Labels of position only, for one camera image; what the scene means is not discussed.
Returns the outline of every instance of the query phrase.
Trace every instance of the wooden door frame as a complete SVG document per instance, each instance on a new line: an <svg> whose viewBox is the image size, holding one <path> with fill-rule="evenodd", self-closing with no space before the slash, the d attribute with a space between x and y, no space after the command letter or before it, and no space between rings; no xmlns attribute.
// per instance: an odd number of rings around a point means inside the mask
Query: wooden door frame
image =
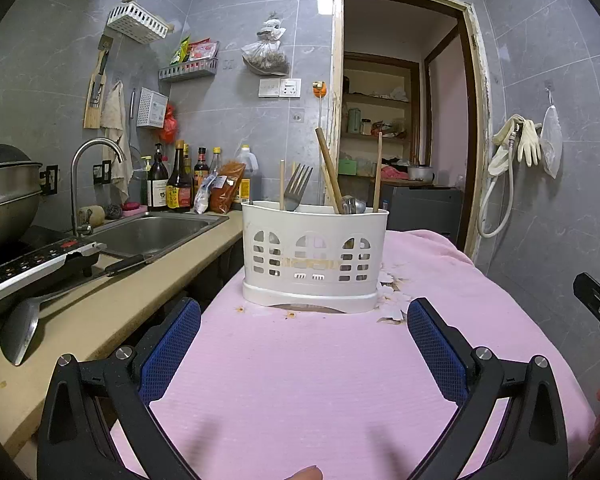
<svg viewBox="0 0 600 480"><path fill-rule="evenodd" d="M469 111L469 143L467 177L462 203L459 247L475 258L480 244L477 221L480 199L486 189L486 164L491 149L490 79L484 42L472 4L461 0L392 0L441 12L458 20L462 43ZM331 63L331 117L327 142L330 155L337 163L340 152L340 123L342 118L342 75L344 56L344 0L333 0Z"/></svg>

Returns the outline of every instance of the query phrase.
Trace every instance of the pink tablecloth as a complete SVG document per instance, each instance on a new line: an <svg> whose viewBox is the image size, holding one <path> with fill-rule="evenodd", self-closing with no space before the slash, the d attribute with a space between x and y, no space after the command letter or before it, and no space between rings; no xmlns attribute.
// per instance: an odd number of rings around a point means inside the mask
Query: pink tablecloth
<svg viewBox="0 0 600 480"><path fill-rule="evenodd" d="M562 399L573 465L592 411L567 363L499 286L443 237L387 232L382 268L425 296L472 346L503 359L545 355ZM379 311L323 314L243 300L239 272L202 316L164 397L151 409L203 480L282 480L317 464L328 480L404 480L456 406L443 399L404 323ZM477 468L504 410L465 468ZM125 465L142 473L119 425Z"/></svg>

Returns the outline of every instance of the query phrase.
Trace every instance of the doorway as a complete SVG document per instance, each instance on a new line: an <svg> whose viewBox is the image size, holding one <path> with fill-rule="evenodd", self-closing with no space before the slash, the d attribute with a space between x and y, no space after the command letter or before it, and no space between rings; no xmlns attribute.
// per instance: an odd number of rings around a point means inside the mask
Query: doorway
<svg viewBox="0 0 600 480"><path fill-rule="evenodd" d="M382 134L387 228L437 231L474 256L490 132L486 56L472 7L334 0L333 31L328 144L343 194L371 198ZM450 63L464 76L454 76L451 96ZM409 168L415 176L416 166L431 166L433 182L414 182Z"/></svg>

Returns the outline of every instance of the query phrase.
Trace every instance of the countertop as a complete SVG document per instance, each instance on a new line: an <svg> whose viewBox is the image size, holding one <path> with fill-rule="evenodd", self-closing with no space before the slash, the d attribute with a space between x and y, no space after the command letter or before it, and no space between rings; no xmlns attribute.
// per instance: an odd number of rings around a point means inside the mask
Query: countertop
<svg viewBox="0 0 600 480"><path fill-rule="evenodd" d="M0 350L0 442L15 456L35 433L56 360L108 356L160 306L242 236L242 212L129 275L102 278L46 306L19 367ZM97 267L116 259L101 254Z"/></svg>

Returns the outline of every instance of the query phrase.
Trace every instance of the fork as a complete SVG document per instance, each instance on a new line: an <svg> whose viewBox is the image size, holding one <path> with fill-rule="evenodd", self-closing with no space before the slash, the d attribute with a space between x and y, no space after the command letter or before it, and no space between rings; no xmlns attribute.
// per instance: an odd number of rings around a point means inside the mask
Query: fork
<svg viewBox="0 0 600 480"><path fill-rule="evenodd" d="M309 177L314 170L311 166L299 164L291 176L291 180L285 189L285 211L295 211L300 205Z"/></svg>

